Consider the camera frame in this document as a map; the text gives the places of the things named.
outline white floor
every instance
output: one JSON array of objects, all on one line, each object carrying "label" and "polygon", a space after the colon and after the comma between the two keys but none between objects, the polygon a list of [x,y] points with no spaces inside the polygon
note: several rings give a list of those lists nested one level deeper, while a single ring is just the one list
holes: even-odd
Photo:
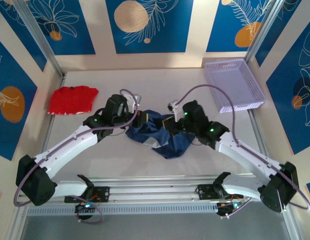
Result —
[{"label": "white floor", "polygon": [[[190,88],[205,84],[204,69],[157,69],[157,70],[114,70],[68,72],[65,86],[85,85],[97,88],[99,93],[91,113],[56,116],[48,147],[52,147],[70,134],[97,109],[103,108],[112,94],[126,88],[142,96],[140,109],[169,114],[167,104],[180,99]],[[210,120],[232,127],[230,113],[218,113],[210,90],[199,88],[191,93],[184,104],[198,100]],[[237,136],[258,150],[251,121],[246,110],[236,112]],[[74,180],[77,174],[87,177],[151,177],[151,176],[198,176],[233,174],[248,171],[229,157],[208,146],[191,145],[179,158],[167,160],[141,143],[130,140],[125,134],[109,136],[99,144],[82,152],[56,175],[56,180]]]}]

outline plastic tray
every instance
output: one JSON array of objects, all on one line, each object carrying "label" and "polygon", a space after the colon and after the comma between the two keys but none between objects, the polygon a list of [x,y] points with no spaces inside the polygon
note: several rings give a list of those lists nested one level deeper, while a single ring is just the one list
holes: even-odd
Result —
[{"label": "plastic tray", "polygon": [[[265,95],[242,58],[205,63],[208,84],[224,90],[234,104],[235,111],[258,108],[265,103]],[[220,113],[231,112],[231,104],[218,90],[210,88]]]}]

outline beige wall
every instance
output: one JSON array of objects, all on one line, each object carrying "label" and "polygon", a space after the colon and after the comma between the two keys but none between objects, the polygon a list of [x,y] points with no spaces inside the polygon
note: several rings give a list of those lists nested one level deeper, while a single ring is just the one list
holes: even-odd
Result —
[{"label": "beige wall", "polygon": [[33,156],[40,151],[43,131],[48,123],[48,116],[44,118],[48,95],[57,87],[60,78],[55,75],[49,64],[46,65],[44,72],[39,69],[1,13],[0,41],[37,85],[37,92],[13,160],[9,161],[0,156],[0,240],[2,240],[5,238],[14,211],[13,196],[16,190],[15,179],[19,159],[25,154]]},{"label": "beige wall", "polygon": [[[268,91],[266,81],[309,22],[310,0],[302,0],[262,66],[259,68],[255,61],[249,64],[267,97],[267,102],[255,112],[260,121],[269,153],[277,161],[283,163],[289,161],[296,166],[299,186],[306,194],[305,185],[310,183],[310,147],[293,155],[279,115]],[[293,198],[293,202],[306,206],[298,194]],[[297,218],[304,231],[305,239],[310,240],[310,211],[292,208],[297,213]]]},{"label": "beige wall", "polygon": [[116,54],[105,1],[79,0],[96,55],[57,56],[65,72],[79,70],[121,70],[200,68],[203,58],[244,57],[246,52],[210,52],[210,39],[220,0],[194,0],[185,53]]}]

